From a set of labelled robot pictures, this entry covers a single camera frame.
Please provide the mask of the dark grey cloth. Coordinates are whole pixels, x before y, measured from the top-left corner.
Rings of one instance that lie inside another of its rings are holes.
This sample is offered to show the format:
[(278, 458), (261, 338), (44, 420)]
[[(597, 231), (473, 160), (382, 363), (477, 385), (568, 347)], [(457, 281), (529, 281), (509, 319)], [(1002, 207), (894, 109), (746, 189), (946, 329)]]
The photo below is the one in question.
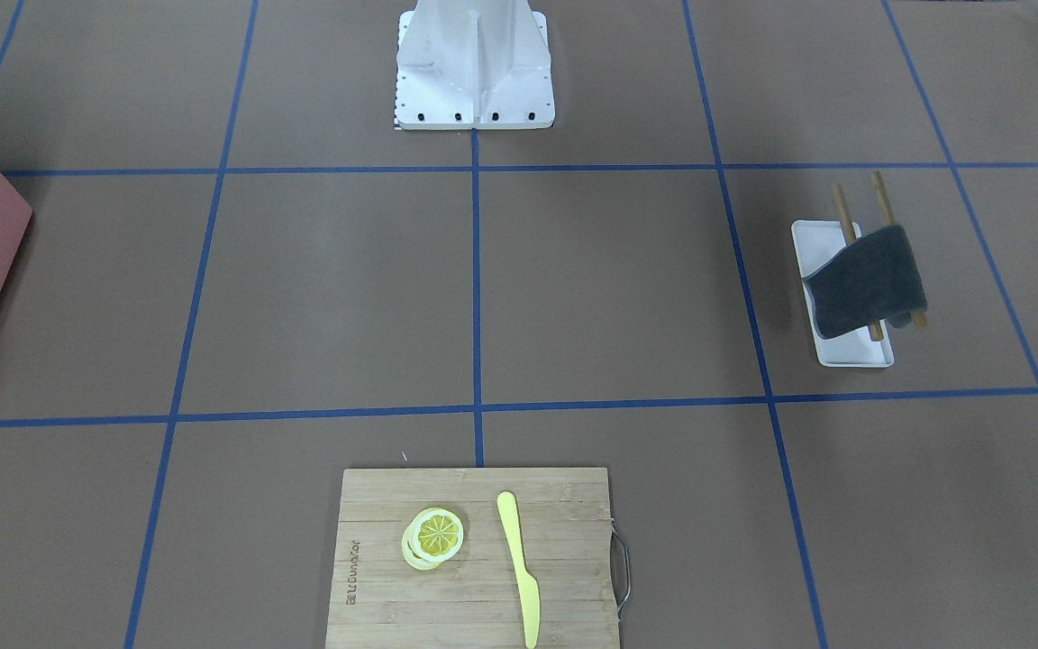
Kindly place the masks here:
[(903, 328), (912, 312), (928, 307), (909, 235), (899, 224), (858, 238), (807, 275), (804, 283), (815, 331), (824, 340), (877, 321)]

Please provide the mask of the bamboo cutting board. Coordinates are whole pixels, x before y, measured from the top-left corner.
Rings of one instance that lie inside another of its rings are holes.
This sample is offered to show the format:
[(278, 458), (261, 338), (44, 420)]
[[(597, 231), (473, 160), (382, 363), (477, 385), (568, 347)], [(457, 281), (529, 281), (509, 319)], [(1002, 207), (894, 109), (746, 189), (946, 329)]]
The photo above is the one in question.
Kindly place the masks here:
[[(346, 470), (325, 646), (524, 648), (496, 508), (511, 490), (542, 599), (536, 648), (618, 648), (609, 486), (597, 467)], [(401, 535), (430, 507), (457, 514), (465, 539), (448, 562), (417, 571)]]

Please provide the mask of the yellow lemon slices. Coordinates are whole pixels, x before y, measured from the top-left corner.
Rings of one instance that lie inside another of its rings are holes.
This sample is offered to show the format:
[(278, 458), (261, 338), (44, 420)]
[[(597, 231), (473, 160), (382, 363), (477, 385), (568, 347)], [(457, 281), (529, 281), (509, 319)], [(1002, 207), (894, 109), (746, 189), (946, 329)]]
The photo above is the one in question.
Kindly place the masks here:
[(401, 535), (401, 557), (417, 571), (436, 570), (460, 551), (464, 539), (464, 523), (457, 514), (430, 507), (412, 518)]

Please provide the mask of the yellow plastic knife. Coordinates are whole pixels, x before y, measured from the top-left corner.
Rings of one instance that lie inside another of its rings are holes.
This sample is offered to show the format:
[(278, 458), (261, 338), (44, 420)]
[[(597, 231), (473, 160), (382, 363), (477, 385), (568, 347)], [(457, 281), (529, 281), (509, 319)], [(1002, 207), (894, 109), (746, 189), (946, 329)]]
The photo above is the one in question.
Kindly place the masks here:
[(496, 497), (496, 508), (504, 530), (508, 555), (514, 567), (516, 591), (522, 609), (524, 648), (536, 648), (542, 626), (542, 599), (539, 583), (528, 571), (524, 558), (522, 521), (514, 493), (502, 490)]

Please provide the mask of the white towel rack tray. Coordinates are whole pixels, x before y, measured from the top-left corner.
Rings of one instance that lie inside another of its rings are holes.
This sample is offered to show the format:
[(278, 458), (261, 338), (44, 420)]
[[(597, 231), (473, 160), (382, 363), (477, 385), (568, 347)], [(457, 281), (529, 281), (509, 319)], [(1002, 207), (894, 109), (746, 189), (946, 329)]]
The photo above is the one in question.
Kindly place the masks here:
[[(797, 219), (790, 231), (802, 279), (847, 247), (847, 239), (837, 221)], [(889, 337), (885, 335), (881, 341), (874, 341), (866, 327), (835, 339), (821, 337), (818, 333), (815, 304), (805, 282), (802, 282), (802, 292), (816, 358), (820, 366), (883, 370), (894, 364), (895, 356)]]

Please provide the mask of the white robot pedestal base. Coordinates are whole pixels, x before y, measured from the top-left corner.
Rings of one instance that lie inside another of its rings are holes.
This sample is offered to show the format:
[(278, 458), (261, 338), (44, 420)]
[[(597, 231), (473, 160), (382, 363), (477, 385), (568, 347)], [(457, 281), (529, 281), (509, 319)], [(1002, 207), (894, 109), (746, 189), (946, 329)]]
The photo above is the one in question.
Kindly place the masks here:
[(400, 13), (397, 36), (398, 129), (556, 121), (548, 21), (527, 1), (419, 1)]

